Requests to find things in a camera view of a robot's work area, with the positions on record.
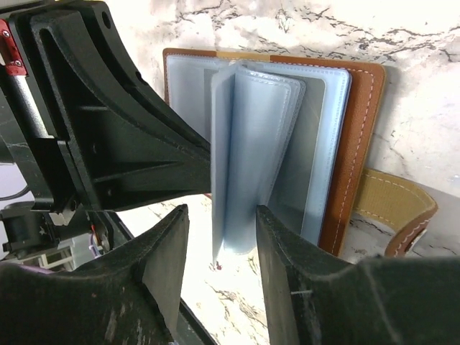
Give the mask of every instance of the tan leather strap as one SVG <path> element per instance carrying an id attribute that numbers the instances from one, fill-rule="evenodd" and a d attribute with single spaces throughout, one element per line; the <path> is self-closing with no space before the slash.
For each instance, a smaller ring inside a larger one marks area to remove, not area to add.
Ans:
<path id="1" fill-rule="evenodd" d="M 364 169 L 354 202 L 354 211 L 390 227 L 395 236 L 385 255 L 403 256 L 424 234 L 438 205 L 414 182 Z"/>

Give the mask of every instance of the red bracket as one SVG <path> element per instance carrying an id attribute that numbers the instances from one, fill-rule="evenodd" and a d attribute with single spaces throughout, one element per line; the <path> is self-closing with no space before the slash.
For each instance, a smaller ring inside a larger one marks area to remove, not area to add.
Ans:
<path id="1" fill-rule="evenodd" d="M 5 62 L 8 75 L 27 75 L 24 61 L 19 54 L 8 23 L 0 19 L 0 54 Z"/>

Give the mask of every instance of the white marble countertop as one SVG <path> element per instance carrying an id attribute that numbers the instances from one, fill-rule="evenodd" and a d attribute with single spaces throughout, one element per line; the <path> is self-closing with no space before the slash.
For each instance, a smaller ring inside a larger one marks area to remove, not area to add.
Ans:
<path id="1" fill-rule="evenodd" d="M 363 60 L 387 69 L 367 165 L 428 186 L 440 210 L 412 256 L 460 253 L 460 2 L 107 0 L 143 78 L 164 94 L 166 47 Z M 122 213 L 147 230 L 190 208 L 183 297 L 220 344 L 268 344 L 257 252 L 210 266 L 211 203 L 202 195 Z M 355 216 L 341 257 L 381 254 L 388 231 Z"/>

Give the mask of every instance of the wallet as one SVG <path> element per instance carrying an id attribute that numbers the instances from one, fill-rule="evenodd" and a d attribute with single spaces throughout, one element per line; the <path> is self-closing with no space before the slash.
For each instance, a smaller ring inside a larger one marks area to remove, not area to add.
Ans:
<path id="1" fill-rule="evenodd" d="M 364 168 L 385 69 L 358 61 L 167 48 L 165 100 L 211 143 L 213 258 L 255 246 L 262 204 L 339 255 L 352 211 L 389 226 L 404 255 L 436 202 L 416 184 Z"/>

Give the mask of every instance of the black cable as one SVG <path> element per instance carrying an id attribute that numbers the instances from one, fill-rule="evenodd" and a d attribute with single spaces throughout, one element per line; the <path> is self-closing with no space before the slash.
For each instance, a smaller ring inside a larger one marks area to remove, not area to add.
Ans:
<path id="1" fill-rule="evenodd" d="M 16 194 L 0 197 L 0 201 L 10 201 L 16 198 L 21 198 L 22 196 L 25 196 L 28 192 L 30 192 L 30 189 L 29 189 L 29 186 L 26 185 L 23 190 L 21 190 L 20 192 Z"/>

